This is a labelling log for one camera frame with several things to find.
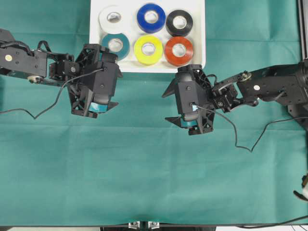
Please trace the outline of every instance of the white cardboard core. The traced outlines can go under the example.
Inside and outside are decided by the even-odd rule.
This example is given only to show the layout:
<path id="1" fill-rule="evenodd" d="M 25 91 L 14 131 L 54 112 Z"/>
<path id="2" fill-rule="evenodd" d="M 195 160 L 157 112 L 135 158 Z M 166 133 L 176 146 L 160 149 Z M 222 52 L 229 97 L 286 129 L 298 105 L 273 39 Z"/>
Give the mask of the white cardboard core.
<path id="1" fill-rule="evenodd" d="M 145 55 L 152 55 L 155 53 L 156 47 L 154 44 L 147 42 L 142 46 L 142 53 Z"/>
<path id="2" fill-rule="evenodd" d="M 156 23 L 158 21 L 158 14 L 156 11 L 147 11 L 144 15 L 144 19 L 147 23 Z"/>
<path id="3" fill-rule="evenodd" d="M 118 38 L 113 38 L 109 41 L 108 48 L 112 52 L 119 52 L 123 48 L 123 42 Z"/>
<path id="4" fill-rule="evenodd" d="M 118 23 L 121 21 L 121 15 L 118 12 L 111 12 L 107 15 L 107 20 L 110 23 Z"/>
<path id="5" fill-rule="evenodd" d="M 183 29 L 185 28 L 185 26 L 187 25 L 187 20 L 186 18 L 184 18 L 183 16 L 176 16 L 174 19 L 173 19 L 173 26 L 176 28 L 176 29 Z"/>
<path id="6" fill-rule="evenodd" d="M 186 54 L 186 47 L 183 44 L 177 43 L 172 47 L 172 53 L 176 57 L 183 57 Z"/>

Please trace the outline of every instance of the teal fabric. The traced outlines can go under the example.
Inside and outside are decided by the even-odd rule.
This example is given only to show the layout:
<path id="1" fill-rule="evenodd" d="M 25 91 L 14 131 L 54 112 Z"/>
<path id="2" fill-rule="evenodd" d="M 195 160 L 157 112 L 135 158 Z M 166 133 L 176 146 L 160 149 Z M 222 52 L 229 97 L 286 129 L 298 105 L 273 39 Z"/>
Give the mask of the teal fabric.
<path id="1" fill-rule="evenodd" d="M 78 55 L 88 42 L 85 0 L 2 0 L 0 27 L 35 48 Z M 206 1 L 205 71 L 223 80 L 244 70 L 300 61 L 295 0 Z M 0 225 L 102 225 L 134 220 L 167 223 L 274 223 L 306 215 L 300 190 L 307 170 L 305 132 L 295 122 L 269 127 L 254 153 L 234 148 L 230 124 L 189 137 L 166 122 L 174 97 L 161 95 L 171 74 L 124 73 L 98 119 L 70 115 L 66 91 L 34 121 L 0 117 Z M 38 113 L 57 88 L 0 77 L 0 110 Z M 240 145 L 252 146 L 264 125 L 288 118 L 261 102 L 227 114 Z"/>

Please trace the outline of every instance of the black tape roll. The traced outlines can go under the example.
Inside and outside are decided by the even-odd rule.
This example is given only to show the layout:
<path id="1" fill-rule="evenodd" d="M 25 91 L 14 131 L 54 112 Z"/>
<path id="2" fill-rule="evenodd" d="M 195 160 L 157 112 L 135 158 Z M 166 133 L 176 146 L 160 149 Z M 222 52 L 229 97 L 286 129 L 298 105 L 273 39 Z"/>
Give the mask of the black tape roll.
<path id="1" fill-rule="evenodd" d="M 176 28 L 173 24 L 173 21 L 176 17 L 183 17 L 186 20 L 186 25 L 184 28 Z M 189 13 L 182 10 L 176 10 L 171 12 L 167 17 L 166 28 L 168 33 L 173 36 L 182 36 L 185 37 L 190 33 L 193 27 L 193 19 Z"/>

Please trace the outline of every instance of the roll of tape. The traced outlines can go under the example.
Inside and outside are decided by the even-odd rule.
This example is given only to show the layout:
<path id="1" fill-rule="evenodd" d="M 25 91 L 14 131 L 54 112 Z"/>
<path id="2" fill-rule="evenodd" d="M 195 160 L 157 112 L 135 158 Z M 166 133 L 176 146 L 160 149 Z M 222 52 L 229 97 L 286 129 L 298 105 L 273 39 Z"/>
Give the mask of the roll of tape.
<path id="1" fill-rule="evenodd" d="M 160 6 L 148 3 L 139 9 L 137 21 L 141 30 L 152 34 L 160 31 L 164 27 L 166 15 Z"/>
<path id="2" fill-rule="evenodd" d="M 187 36 L 192 28 L 192 16 L 186 11 L 176 10 L 167 17 L 166 29 L 171 36 Z"/>
<path id="3" fill-rule="evenodd" d="M 111 5 L 100 12 L 99 21 L 106 33 L 120 34 L 127 28 L 128 17 L 122 7 Z"/>
<path id="4" fill-rule="evenodd" d="M 157 63 L 164 52 L 162 42 L 151 35 L 140 37 L 134 46 L 137 60 L 144 65 L 153 65 Z"/>
<path id="5" fill-rule="evenodd" d="M 165 47 L 165 57 L 174 66 L 183 66 L 193 57 L 193 45 L 184 37 L 173 37 Z"/>
<path id="6" fill-rule="evenodd" d="M 129 40 L 124 34 L 106 35 L 102 40 L 102 46 L 108 47 L 110 53 L 116 54 L 119 61 L 129 53 Z"/>

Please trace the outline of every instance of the yellow tape roll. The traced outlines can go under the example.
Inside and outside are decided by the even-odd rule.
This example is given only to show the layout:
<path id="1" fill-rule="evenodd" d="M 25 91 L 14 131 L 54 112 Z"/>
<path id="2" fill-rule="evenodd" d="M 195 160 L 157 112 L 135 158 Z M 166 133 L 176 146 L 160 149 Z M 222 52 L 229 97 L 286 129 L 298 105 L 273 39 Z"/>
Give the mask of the yellow tape roll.
<path id="1" fill-rule="evenodd" d="M 153 53 L 146 54 L 142 51 L 142 48 L 147 44 L 154 45 L 155 51 Z M 136 41 L 134 51 L 139 63 L 144 65 L 153 65 L 157 63 L 163 56 L 164 48 L 162 42 L 158 38 L 152 35 L 146 35 L 140 37 Z"/>

